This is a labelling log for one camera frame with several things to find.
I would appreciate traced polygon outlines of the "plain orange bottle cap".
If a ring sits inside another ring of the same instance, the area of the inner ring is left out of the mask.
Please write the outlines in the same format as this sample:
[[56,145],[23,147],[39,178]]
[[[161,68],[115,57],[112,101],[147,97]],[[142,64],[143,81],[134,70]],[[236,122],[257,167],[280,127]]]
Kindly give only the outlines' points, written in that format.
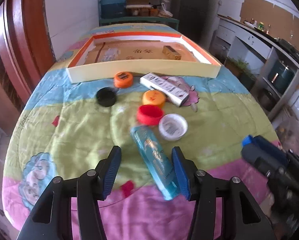
[[166,96],[164,93],[158,90],[148,90],[143,94],[143,105],[154,105],[159,108],[164,107],[166,102]]

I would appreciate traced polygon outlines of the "blue water jug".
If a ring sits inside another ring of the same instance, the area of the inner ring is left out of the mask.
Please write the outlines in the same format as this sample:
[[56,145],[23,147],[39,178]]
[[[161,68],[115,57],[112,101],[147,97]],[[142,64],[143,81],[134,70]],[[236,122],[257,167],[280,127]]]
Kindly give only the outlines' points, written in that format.
[[126,16],[126,0],[100,0],[101,18],[120,18]]

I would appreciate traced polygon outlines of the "black bottle cap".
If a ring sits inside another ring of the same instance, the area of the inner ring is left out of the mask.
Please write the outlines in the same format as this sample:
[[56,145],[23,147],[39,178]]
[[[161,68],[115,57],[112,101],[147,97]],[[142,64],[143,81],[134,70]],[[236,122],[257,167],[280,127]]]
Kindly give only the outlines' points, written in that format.
[[102,107],[112,107],[117,101],[117,93],[111,87],[104,87],[97,91],[96,102]]

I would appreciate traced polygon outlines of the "gold rectangular box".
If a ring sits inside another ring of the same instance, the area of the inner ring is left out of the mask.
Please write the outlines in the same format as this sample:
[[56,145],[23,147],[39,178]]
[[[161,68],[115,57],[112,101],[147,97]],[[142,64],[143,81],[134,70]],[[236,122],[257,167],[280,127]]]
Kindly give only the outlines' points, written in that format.
[[170,60],[181,60],[181,55],[171,46],[163,46],[162,53]]

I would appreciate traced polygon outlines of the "white cap with QR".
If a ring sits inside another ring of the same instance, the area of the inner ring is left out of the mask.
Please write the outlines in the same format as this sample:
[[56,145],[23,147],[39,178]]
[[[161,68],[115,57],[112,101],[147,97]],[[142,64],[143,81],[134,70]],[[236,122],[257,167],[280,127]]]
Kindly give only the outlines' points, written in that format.
[[187,121],[178,114],[164,115],[158,124],[160,135],[167,141],[178,141],[188,130]]

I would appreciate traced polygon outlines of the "orange rimmed cardboard tray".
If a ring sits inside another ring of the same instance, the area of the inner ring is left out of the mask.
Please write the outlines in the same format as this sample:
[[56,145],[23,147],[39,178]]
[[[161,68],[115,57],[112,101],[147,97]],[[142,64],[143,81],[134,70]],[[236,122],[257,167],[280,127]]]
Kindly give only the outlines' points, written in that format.
[[135,76],[199,76],[214,79],[221,64],[179,33],[126,31],[93,35],[66,67],[71,83]]

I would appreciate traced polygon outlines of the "green bench table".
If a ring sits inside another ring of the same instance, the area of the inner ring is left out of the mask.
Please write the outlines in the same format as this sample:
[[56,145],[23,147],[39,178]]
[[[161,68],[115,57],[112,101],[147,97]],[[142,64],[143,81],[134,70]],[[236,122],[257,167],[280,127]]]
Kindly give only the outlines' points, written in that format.
[[110,25],[116,23],[159,23],[172,25],[173,29],[178,31],[179,20],[175,18],[163,18],[163,17],[152,17],[152,16],[125,16],[119,18],[100,18],[99,25]]

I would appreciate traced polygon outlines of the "white cartoon lighter box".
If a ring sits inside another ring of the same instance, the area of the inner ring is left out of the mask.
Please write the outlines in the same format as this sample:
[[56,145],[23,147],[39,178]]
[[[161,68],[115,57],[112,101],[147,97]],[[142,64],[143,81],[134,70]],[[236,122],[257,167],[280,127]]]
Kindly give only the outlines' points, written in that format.
[[158,90],[162,92],[171,103],[178,107],[182,106],[190,96],[185,90],[153,73],[148,73],[142,76],[140,78],[140,84],[150,90]]

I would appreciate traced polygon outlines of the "teal rectangular box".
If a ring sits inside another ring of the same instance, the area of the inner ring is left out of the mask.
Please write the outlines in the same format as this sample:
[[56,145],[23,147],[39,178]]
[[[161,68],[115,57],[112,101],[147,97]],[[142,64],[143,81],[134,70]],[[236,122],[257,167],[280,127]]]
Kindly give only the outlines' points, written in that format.
[[164,200],[174,199],[180,194],[175,170],[154,132],[147,126],[136,126],[131,137]]

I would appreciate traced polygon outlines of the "white kitchen counter cabinet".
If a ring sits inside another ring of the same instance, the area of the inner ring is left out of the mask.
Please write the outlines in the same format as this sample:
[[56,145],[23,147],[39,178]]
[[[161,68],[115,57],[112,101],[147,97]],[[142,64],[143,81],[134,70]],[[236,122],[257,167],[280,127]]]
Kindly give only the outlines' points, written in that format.
[[[274,120],[288,106],[299,88],[299,63],[269,36],[230,17],[217,16],[219,24],[214,31],[210,51],[223,63],[227,57],[242,58],[256,77],[245,74],[241,83],[261,105],[269,120]],[[283,61],[294,72],[294,77],[283,94],[268,81],[268,74],[277,60]]]

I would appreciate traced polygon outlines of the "orange cap with label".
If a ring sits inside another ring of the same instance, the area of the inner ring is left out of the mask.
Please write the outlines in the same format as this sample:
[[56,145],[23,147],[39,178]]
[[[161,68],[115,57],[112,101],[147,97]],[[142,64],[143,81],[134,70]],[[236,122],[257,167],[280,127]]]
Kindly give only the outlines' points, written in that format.
[[130,72],[119,72],[114,76],[116,88],[128,88],[133,85],[133,75]]

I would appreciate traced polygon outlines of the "colourful cartoon quilt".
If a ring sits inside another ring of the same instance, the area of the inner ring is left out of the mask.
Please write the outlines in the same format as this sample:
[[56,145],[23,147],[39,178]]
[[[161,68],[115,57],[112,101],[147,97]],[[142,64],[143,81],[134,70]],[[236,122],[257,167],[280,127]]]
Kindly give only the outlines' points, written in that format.
[[[112,79],[73,84],[69,61],[93,35],[125,31],[173,33],[160,24],[117,24],[95,28],[67,49],[43,76],[27,101],[13,131],[3,173],[3,209],[10,223],[21,229],[31,209],[55,176],[79,177],[107,157],[113,146],[122,161],[111,194],[100,202],[108,239],[186,239],[194,204],[183,196],[166,201],[154,183],[131,129],[146,88],[135,80],[117,92],[112,107],[96,103],[96,92],[113,85]],[[225,67],[214,79],[183,76],[189,103],[171,103],[164,112],[185,118],[188,130],[175,142],[160,139],[166,155],[174,146],[212,176],[241,178],[257,202],[268,196],[266,179],[241,158],[242,140],[262,135],[278,143],[260,105]]]

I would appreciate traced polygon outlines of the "flattened cardboard tray liner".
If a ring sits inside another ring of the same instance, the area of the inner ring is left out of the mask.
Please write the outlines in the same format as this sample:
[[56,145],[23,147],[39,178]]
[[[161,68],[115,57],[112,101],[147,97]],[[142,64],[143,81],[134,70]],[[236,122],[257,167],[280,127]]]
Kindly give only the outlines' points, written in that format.
[[84,64],[120,60],[169,60],[162,53],[163,46],[174,48],[181,55],[181,61],[198,61],[193,52],[180,43],[136,40],[96,43],[87,53]]

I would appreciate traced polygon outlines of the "brown wooden door frame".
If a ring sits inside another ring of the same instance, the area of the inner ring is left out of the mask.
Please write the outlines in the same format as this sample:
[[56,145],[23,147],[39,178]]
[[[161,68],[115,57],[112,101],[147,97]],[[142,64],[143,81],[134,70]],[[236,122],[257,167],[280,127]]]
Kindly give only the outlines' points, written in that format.
[[0,58],[23,102],[55,63],[45,0],[3,0],[0,5]]

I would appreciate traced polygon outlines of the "red bottle cap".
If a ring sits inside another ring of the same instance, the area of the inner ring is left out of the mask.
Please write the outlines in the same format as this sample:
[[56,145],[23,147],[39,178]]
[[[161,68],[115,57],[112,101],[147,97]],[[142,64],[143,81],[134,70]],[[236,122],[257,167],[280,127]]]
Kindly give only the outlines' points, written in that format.
[[164,116],[164,111],[156,105],[141,105],[137,110],[137,120],[147,126],[156,126]]

